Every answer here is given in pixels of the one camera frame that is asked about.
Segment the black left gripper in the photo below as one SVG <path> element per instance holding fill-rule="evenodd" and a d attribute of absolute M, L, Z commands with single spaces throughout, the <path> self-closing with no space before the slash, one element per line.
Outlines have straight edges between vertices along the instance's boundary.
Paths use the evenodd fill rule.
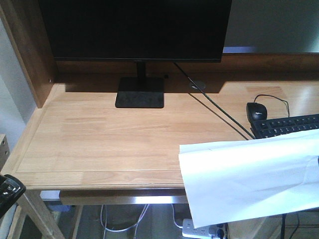
<path fill-rule="evenodd" d="M 26 186 L 17 178 L 0 175 L 0 217 L 2 218 L 26 191 Z"/>

